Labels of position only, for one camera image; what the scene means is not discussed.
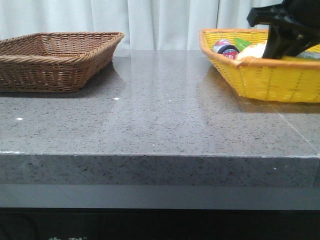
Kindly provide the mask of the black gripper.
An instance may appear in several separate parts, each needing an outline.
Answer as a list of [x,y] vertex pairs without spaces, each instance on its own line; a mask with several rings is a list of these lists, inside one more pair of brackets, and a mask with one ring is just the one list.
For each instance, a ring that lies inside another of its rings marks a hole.
[[264,59],[296,57],[320,43],[318,0],[283,0],[274,5],[253,7],[246,19],[250,27],[268,26]]

